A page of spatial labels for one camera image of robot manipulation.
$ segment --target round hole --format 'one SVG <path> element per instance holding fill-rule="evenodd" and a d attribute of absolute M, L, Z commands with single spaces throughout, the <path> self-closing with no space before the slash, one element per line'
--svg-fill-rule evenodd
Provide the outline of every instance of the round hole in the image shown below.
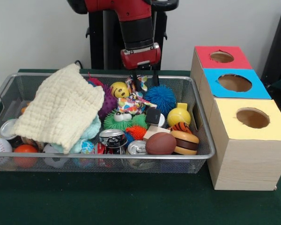
<path fill-rule="evenodd" d="M 236 92 L 246 92 L 252 88 L 248 79 L 236 74 L 225 74 L 219 77 L 218 81 L 225 89 Z"/>
<path fill-rule="evenodd" d="M 211 59 L 221 63 L 228 63 L 234 60 L 234 57 L 228 52 L 217 51 L 210 55 Z"/>
<path fill-rule="evenodd" d="M 255 108 L 244 108 L 237 112 L 237 119 L 251 128 L 265 128 L 270 119 L 264 112 Z"/>

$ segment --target shape sorter box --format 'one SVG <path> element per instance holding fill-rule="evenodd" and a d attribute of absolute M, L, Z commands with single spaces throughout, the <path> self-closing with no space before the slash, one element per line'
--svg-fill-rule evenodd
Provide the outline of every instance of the shape sorter box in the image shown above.
<path fill-rule="evenodd" d="M 214 98 L 271 99 L 253 69 L 204 69 L 199 94 L 209 121 Z"/>
<path fill-rule="evenodd" d="M 274 190 L 281 176 L 281 112 L 273 100 L 216 98 L 209 126 L 216 190 Z"/>
<path fill-rule="evenodd" d="M 200 90 L 203 69 L 252 69 L 238 46 L 196 46 L 193 52 L 191 78 Z"/>

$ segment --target cream towel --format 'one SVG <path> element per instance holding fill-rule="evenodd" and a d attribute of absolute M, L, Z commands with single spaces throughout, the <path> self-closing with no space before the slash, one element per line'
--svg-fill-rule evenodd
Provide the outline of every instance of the cream towel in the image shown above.
<path fill-rule="evenodd" d="M 43 81 L 35 99 L 15 123 L 14 133 L 55 143 L 68 154 L 90 126 L 104 101 L 101 86 L 93 87 L 71 64 Z"/>

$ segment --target white wall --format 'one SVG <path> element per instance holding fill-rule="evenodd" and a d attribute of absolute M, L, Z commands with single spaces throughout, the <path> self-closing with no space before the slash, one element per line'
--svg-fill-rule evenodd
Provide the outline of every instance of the white wall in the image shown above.
<path fill-rule="evenodd" d="M 189 70 L 195 45 L 238 45 L 261 75 L 280 15 L 281 0 L 180 0 L 162 69 Z M 0 84 L 20 68 L 90 67 L 87 27 L 66 0 L 0 0 Z"/>

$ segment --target wire mesh basket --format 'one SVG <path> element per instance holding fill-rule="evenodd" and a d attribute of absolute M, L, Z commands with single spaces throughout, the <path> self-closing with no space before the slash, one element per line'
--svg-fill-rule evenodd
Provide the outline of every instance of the wire mesh basket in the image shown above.
<path fill-rule="evenodd" d="M 0 88 L 0 127 L 10 119 L 18 118 L 21 109 L 32 101 L 38 87 L 51 74 L 18 73 L 8 77 Z M 92 75 L 106 84 L 125 81 L 127 75 Z M 120 172 L 120 173 L 197 173 L 208 158 L 215 154 L 214 142 L 204 114 L 196 84 L 186 76 L 160 76 L 160 83 L 173 89 L 177 102 L 188 104 L 192 115 L 190 125 L 194 135 L 200 139 L 198 154 L 183 155 L 86 155 L 54 153 L 6 153 L 0 152 L 0 171 L 27 172 Z M 148 87 L 153 85 L 148 76 Z M 91 140 L 99 141 L 98 135 Z M 48 161 L 59 161 L 58 168 Z"/>

